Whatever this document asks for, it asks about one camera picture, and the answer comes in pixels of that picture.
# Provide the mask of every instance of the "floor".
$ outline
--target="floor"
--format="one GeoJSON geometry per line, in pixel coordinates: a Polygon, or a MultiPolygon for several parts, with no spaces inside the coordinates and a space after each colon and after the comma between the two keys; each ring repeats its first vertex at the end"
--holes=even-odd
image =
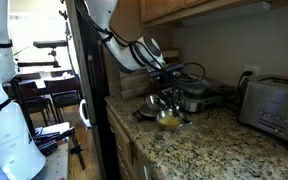
{"type": "MultiPolygon", "coordinates": [[[[92,136],[89,131],[87,131],[80,121],[78,106],[70,106],[64,108],[64,121],[70,122],[71,127],[75,127],[77,130],[76,138],[83,147],[82,156],[86,165],[86,169],[82,170],[79,159],[77,155],[70,155],[70,180],[97,180],[100,179],[99,169],[96,160],[96,153],[93,146],[92,136]]],[[[31,119],[33,126],[43,127],[45,126],[40,113],[31,114],[31,119]]],[[[51,116],[48,121],[49,125],[55,124],[54,118],[51,116]]],[[[70,148],[73,147],[72,141],[70,141],[70,148]]]]}

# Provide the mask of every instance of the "granite countertop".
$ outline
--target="granite countertop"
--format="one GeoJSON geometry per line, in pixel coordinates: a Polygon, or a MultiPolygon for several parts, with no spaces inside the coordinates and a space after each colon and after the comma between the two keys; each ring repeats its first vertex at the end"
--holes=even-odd
{"type": "Polygon", "coordinates": [[[225,108],[187,114],[177,132],[132,115],[144,97],[106,97],[108,106],[159,179],[288,179],[288,143],[242,125],[225,108]]]}

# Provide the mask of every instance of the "stainless steel toaster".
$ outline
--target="stainless steel toaster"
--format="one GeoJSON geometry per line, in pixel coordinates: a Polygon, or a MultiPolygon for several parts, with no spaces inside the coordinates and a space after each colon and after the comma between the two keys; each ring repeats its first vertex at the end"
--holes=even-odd
{"type": "Polygon", "coordinates": [[[288,141],[288,78],[261,76],[242,88],[238,121],[288,141]]]}

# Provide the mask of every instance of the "toaster knob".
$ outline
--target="toaster knob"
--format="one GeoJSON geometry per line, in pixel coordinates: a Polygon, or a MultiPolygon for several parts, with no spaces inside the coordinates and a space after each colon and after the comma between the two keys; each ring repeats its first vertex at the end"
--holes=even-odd
{"type": "Polygon", "coordinates": [[[277,120],[277,121],[280,121],[282,118],[281,118],[281,116],[276,115],[276,116],[274,116],[274,119],[277,120]]]}
{"type": "Polygon", "coordinates": [[[260,109],[260,110],[258,110],[258,113],[259,113],[260,115],[264,115],[264,114],[265,114],[265,111],[262,110],[262,109],[260,109]]]}
{"type": "Polygon", "coordinates": [[[284,121],[286,124],[288,124],[288,119],[287,119],[287,118],[285,118],[283,121],[284,121]]]}
{"type": "Polygon", "coordinates": [[[271,117],[273,117],[273,114],[270,113],[270,112],[267,112],[267,113],[266,113],[266,116],[267,116],[268,118],[271,118],[271,117]]]}

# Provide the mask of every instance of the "lower cabinet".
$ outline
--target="lower cabinet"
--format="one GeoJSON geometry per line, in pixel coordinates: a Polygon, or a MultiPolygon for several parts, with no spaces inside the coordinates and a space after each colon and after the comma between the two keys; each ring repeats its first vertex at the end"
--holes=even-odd
{"type": "Polygon", "coordinates": [[[111,131],[115,135],[121,177],[123,180],[138,180],[138,157],[136,147],[118,122],[112,110],[108,106],[106,109],[111,131]]]}

